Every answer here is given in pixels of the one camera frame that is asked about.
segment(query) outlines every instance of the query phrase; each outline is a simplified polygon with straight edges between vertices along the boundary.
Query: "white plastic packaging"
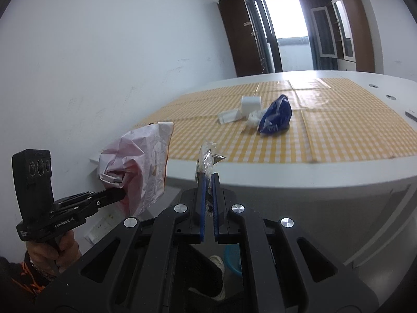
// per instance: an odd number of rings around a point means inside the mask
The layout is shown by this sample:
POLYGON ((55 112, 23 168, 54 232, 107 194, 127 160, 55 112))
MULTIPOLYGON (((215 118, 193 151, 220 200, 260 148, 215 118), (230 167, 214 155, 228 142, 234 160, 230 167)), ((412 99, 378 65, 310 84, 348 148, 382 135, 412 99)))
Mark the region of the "white plastic packaging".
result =
POLYGON ((242 96, 241 112, 247 118, 250 113, 261 110, 260 96, 242 96))
POLYGON ((231 109, 230 111, 224 111, 218 114, 218 120, 221 125, 233 121, 237 121, 242 119, 242 113, 240 112, 240 109, 231 109))
POLYGON ((266 109, 261 109, 260 111, 254 111, 249 114, 248 120, 246 121, 246 127, 258 129, 259 123, 263 115, 266 113, 266 109))

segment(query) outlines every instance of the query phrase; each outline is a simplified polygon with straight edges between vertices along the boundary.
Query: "clear plastic bag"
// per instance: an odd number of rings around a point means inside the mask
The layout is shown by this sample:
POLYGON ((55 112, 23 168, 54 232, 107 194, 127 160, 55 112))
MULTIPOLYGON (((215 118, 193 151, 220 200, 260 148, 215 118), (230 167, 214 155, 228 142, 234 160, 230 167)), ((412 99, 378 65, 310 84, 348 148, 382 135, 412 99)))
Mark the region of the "clear plastic bag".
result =
POLYGON ((266 109, 261 109, 260 111, 254 111, 250 113, 248 120, 246 121, 246 127, 258 129, 259 123, 261 122, 265 113, 266 109))
POLYGON ((225 159, 218 148, 217 144, 210 141, 205 141, 199 151, 199 159, 195 168, 195 180, 197 181, 197 174, 204 173, 207 179, 209 193, 211 193, 211 174, 213 174, 213 166, 225 159))

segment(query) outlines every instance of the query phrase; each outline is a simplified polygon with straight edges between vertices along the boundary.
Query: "bracelet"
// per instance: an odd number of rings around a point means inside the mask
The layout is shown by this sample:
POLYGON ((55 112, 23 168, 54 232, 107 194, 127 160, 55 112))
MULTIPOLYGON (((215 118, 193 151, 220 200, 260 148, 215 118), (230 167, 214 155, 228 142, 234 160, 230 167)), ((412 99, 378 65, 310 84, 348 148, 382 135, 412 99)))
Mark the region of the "bracelet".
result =
POLYGON ((34 269, 36 269, 37 270, 37 272, 39 273, 39 274, 41 274, 41 276, 43 276, 46 280, 48 280, 48 281, 53 281, 53 280, 55 280, 56 279, 56 275, 52 275, 52 274, 49 274, 49 273, 47 273, 47 272, 45 272, 45 271, 43 271, 43 270, 41 270, 41 269, 39 269, 34 263, 33 263, 33 260, 32 260, 32 258, 29 256, 29 261, 30 261, 30 264, 32 265, 32 267, 34 268, 34 269))

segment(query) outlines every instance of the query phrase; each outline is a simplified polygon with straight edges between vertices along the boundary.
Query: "plastic bag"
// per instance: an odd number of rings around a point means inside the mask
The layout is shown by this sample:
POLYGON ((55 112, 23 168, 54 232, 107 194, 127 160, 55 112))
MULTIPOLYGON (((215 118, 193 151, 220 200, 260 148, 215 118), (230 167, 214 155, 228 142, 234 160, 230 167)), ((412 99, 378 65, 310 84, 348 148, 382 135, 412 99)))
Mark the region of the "plastic bag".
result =
POLYGON ((266 109, 261 109, 260 111, 254 111, 250 113, 248 120, 246 121, 246 127, 258 129, 262 117, 265 113, 266 109))
POLYGON ((163 194, 173 130, 172 122, 137 128, 101 152, 97 173, 105 188, 126 190, 118 202, 124 215, 138 216, 163 194))
POLYGON ((199 159, 195 168, 195 180, 198 181, 197 174, 204 173, 207 178, 208 190, 211 194, 211 174, 213 174, 213 165, 225 159, 214 142, 205 141, 199 151, 199 159))
POLYGON ((259 123, 258 132, 262 134, 274 134, 289 128, 289 121, 292 117, 291 105, 285 95, 276 99, 259 123))

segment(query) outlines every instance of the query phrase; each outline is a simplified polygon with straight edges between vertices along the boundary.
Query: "glass cabinet door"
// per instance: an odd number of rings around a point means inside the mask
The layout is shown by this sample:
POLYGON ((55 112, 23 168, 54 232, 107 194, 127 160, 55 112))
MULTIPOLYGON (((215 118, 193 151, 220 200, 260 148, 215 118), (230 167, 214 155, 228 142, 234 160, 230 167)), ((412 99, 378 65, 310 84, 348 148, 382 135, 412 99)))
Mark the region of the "glass cabinet door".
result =
POLYGON ((336 13, 337 22, 339 24, 345 60, 355 62, 352 33, 350 30, 349 19, 347 17, 345 6, 343 5, 342 0, 333 0, 333 8, 336 13))

